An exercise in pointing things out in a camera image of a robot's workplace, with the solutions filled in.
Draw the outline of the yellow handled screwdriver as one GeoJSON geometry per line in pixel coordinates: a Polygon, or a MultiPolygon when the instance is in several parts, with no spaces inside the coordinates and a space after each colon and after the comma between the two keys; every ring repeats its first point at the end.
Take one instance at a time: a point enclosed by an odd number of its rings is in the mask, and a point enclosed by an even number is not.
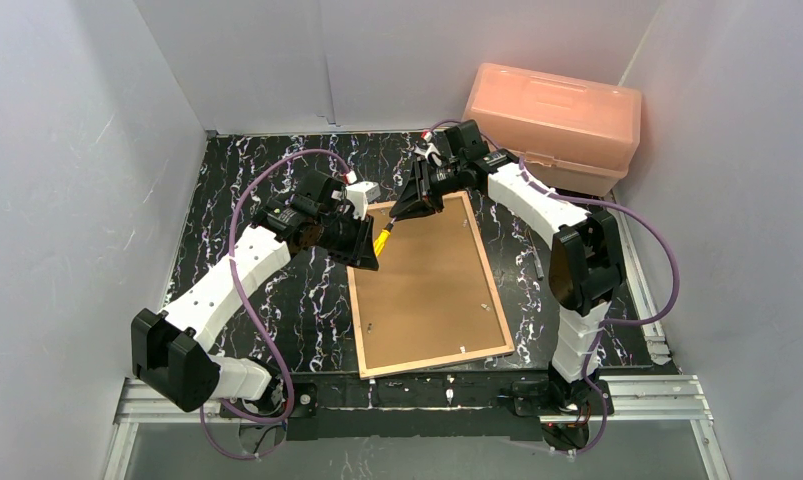
{"type": "Polygon", "coordinates": [[[376,257],[379,257],[385,248],[385,245],[391,236],[395,220],[391,219],[381,230],[380,234],[373,242],[373,250],[376,257]]]}

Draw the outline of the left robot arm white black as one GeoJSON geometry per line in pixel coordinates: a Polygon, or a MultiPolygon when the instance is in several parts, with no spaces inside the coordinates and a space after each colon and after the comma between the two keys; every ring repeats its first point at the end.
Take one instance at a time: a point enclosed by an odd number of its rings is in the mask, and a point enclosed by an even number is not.
{"type": "Polygon", "coordinates": [[[377,270],[374,219],[380,194],[371,181],[351,185],[311,171],[290,194],[263,202],[223,258],[188,292],[158,312],[141,310],[131,323],[134,375],[184,412],[211,399],[240,399],[270,409],[282,405],[282,370],[260,360],[218,357],[210,350],[243,302],[299,252],[323,249],[337,263],[377,270]]]}

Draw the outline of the pink plastic storage box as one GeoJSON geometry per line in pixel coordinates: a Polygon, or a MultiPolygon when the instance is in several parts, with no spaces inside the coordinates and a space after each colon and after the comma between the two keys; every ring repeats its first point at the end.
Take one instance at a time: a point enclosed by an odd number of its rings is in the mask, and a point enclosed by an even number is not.
{"type": "Polygon", "coordinates": [[[604,197],[628,174],[641,113],[634,89],[484,63],[463,117],[543,184],[604,197]]]}

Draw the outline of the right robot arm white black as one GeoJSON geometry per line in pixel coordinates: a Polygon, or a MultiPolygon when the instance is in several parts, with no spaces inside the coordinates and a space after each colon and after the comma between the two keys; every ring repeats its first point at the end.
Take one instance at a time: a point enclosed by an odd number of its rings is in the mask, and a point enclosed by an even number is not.
{"type": "Polygon", "coordinates": [[[546,278],[560,321],[551,359],[554,375],[567,384],[595,380],[602,323],[626,279],[616,219],[554,193],[529,173],[520,156],[492,147],[473,120],[457,122],[444,134],[447,152],[438,149],[432,131],[423,133],[390,218],[401,222],[434,215],[448,195],[467,190],[523,220],[550,250],[546,278]]]}

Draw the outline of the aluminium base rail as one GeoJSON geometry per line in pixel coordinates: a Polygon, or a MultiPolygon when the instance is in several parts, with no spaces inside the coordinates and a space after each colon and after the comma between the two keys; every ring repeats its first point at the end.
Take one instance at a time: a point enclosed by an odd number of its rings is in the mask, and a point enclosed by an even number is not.
{"type": "MultiPolygon", "coordinates": [[[[613,420],[713,421],[714,416],[695,375],[624,375],[604,379],[610,390],[613,420]]],[[[125,382],[114,417],[120,423],[193,423],[187,413],[137,380],[125,382]]]]}

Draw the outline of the white wooden photo frame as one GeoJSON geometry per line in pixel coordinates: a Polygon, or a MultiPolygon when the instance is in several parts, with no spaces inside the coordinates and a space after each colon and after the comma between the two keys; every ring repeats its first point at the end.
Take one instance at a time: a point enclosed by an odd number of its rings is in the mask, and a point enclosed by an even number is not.
{"type": "Polygon", "coordinates": [[[376,271],[347,270],[359,376],[455,365],[514,352],[469,196],[396,223],[376,271]]]}

